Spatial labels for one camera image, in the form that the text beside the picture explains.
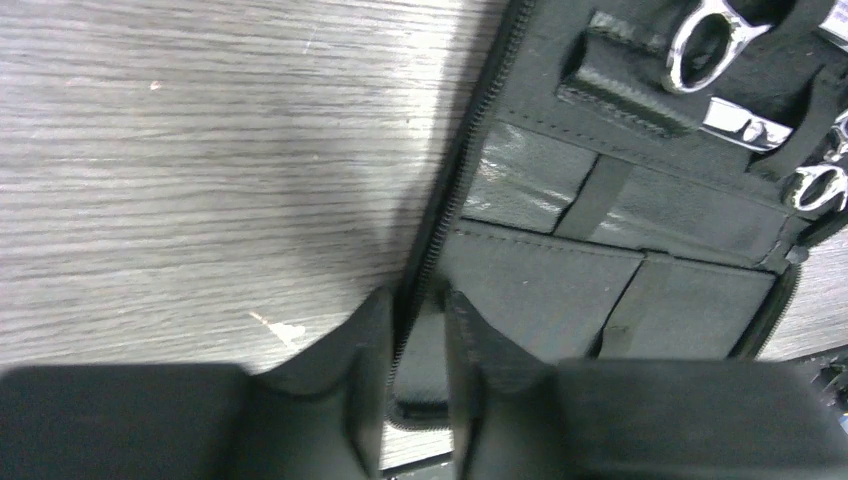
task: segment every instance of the scissors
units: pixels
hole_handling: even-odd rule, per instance
[[[686,45],[695,29],[707,17],[717,16],[728,27],[728,38],[721,58],[698,80],[688,83],[683,78],[683,58]],[[663,87],[671,93],[693,93],[713,83],[739,57],[745,47],[774,25],[751,26],[726,0],[700,0],[678,28],[666,58],[668,72],[662,79]]]

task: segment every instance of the silver scissors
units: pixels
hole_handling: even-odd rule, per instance
[[[728,38],[724,53],[702,78],[687,83],[683,78],[683,56],[686,45],[698,25],[707,17],[718,16],[727,23]],[[662,79],[663,87],[671,93],[693,93],[713,83],[742,53],[752,40],[768,32],[774,25],[751,26],[726,0],[700,0],[678,28],[666,59],[668,72]]]

